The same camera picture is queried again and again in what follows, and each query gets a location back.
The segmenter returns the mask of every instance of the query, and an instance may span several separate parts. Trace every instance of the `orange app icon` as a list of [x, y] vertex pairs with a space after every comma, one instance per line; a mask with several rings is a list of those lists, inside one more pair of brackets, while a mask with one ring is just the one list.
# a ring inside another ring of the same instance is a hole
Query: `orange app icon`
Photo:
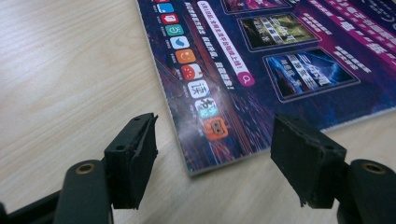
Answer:
[[195, 55], [191, 49], [181, 49], [176, 51], [176, 58], [179, 63], [195, 62]]
[[220, 117], [205, 120], [204, 133], [209, 140], [217, 140], [228, 135], [224, 120]]

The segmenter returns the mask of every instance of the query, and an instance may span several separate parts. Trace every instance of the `blue app icon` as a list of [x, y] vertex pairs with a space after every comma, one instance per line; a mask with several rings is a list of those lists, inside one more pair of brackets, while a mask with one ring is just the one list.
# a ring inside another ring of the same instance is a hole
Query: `blue app icon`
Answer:
[[170, 3], [157, 4], [157, 8], [160, 13], [174, 12], [173, 6]]

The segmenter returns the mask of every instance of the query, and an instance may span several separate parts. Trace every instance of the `search icon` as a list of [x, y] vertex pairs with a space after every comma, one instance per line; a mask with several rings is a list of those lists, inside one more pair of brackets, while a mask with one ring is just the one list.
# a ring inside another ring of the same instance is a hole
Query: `search icon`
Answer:
[[245, 87], [253, 86], [255, 83], [253, 76], [249, 72], [240, 72], [236, 76], [239, 82]]

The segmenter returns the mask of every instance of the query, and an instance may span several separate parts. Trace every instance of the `printed flyer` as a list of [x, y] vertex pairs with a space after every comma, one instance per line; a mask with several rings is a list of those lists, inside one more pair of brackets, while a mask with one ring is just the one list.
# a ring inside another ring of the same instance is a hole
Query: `printed flyer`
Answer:
[[136, 0], [189, 175], [268, 151], [275, 113], [319, 129], [396, 106], [396, 4]]

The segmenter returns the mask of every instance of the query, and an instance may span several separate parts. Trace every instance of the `wood grain surface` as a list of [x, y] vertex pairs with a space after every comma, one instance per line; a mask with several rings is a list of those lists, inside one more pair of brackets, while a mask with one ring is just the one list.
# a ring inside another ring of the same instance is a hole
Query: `wood grain surface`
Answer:
[[[160, 151], [139, 210], [115, 223], [337, 223], [301, 208], [263, 153], [190, 178], [134, 0], [0, 1], [0, 201], [7, 211], [62, 187], [68, 167], [103, 158], [129, 119], [154, 112]], [[327, 132], [396, 170], [396, 113]]]

